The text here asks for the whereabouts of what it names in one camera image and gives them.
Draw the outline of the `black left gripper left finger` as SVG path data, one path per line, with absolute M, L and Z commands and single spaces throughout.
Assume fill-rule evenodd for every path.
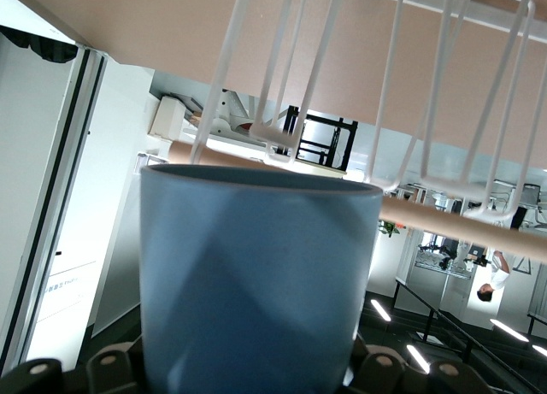
M 24 362 L 1 378 L 2 393 L 145 393 L 142 339 L 111 344 L 73 370 L 57 359 Z

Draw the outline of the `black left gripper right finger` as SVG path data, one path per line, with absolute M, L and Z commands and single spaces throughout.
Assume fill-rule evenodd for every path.
M 343 393 L 502 393 L 460 362 L 433 362 L 425 373 L 412 368 L 393 349 L 356 344 L 350 355 L 350 382 Z

